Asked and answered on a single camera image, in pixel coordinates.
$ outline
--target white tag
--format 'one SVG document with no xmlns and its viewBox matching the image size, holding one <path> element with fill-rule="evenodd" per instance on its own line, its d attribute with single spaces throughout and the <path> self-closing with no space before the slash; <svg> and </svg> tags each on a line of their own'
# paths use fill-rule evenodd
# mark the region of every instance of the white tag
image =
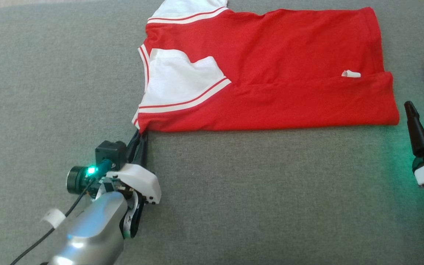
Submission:
<svg viewBox="0 0 424 265">
<path fill-rule="evenodd" d="M 341 76 L 342 77 L 355 77 L 355 78 L 358 78 L 358 77 L 361 77 L 361 73 L 353 72 L 353 71 L 350 71 L 350 70 L 346 70 L 346 71 L 344 71 L 341 74 Z"/>
<path fill-rule="evenodd" d="M 57 228 L 62 222 L 63 220 L 65 220 L 66 216 L 64 216 L 64 213 L 62 213 L 62 211 L 54 208 L 54 209 L 50 209 L 45 216 L 42 218 L 42 221 L 45 220 L 47 222 L 49 222 L 53 228 Z"/>
</svg>

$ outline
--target red and white shirt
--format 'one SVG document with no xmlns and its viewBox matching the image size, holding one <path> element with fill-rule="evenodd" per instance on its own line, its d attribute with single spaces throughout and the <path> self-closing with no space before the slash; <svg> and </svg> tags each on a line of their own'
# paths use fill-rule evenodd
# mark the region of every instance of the red and white shirt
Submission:
<svg viewBox="0 0 424 265">
<path fill-rule="evenodd" d="M 148 19 L 141 132 L 398 124 L 370 7 L 257 15 L 226 5 L 166 0 Z"/>
</svg>

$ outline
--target gray couch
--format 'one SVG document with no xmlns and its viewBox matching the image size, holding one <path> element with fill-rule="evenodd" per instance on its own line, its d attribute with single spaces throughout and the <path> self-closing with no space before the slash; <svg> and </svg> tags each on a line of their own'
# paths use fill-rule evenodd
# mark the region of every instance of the gray couch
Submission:
<svg viewBox="0 0 424 265">
<path fill-rule="evenodd" d="M 143 91 L 137 47 L 161 0 L 0 9 L 0 264 L 66 211 L 74 165 L 128 141 Z M 356 9 L 378 15 L 399 126 L 151 133 L 163 198 L 119 264 L 424 264 L 424 190 L 402 104 L 424 106 L 424 1 L 231 0 L 234 11 Z M 48 261 L 83 202 L 20 264 Z"/>
</svg>

